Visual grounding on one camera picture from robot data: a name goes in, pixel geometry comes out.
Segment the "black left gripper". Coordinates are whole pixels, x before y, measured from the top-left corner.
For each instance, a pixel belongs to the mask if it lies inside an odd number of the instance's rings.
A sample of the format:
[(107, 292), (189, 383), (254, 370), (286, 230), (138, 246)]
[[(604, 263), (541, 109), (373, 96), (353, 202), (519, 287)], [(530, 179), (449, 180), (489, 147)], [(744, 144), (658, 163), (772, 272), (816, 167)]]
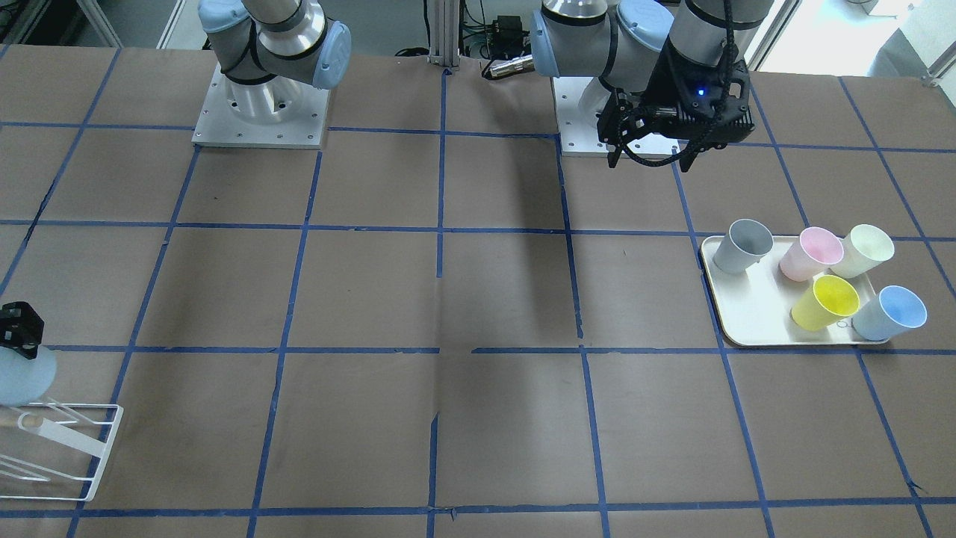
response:
[(734, 64), (723, 59), (716, 66), (697, 64), (673, 45), (665, 45), (638, 107), (625, 90), (611, 90), (598, 116), (597, 135), (607, 146), (608, 166), (617, 167), (622, 153), (642, 164), (628, 144), (650, 133), (695, 139), (721, 112), (707, 142), (688, 142), (678, 153), (680, 171), (688, 173), (711, 146), (741, 142), (751, 135), (750, 92), (750, 71), (742, 59)]

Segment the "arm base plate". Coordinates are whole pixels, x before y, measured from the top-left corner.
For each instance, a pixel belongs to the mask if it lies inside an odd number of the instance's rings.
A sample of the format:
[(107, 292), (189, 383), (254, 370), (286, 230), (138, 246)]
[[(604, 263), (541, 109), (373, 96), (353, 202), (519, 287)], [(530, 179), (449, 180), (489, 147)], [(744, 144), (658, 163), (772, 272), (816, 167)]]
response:
[(598, 120), (610, 92), (594, 76), (557, 76), (552, 88), (561, 153), (605, 158), (608, 146), (598, 137)]
[(191, 140), (219, 149), (320, 150), (330, 98), (330, 90), (281, 76), (242, 85), (216, 66)]

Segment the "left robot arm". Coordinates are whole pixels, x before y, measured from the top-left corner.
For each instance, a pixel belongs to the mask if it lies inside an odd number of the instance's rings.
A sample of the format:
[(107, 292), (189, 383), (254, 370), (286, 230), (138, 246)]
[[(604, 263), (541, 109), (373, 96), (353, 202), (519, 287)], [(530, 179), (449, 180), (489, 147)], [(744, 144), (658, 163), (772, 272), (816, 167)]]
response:
[(622, 156), (686, 173), (711, 149), (755, 129), (742, 47), (769, 1), (543, 1), (530, 25), (536, 71), (588, 78), (595, 140), (610, 168)]

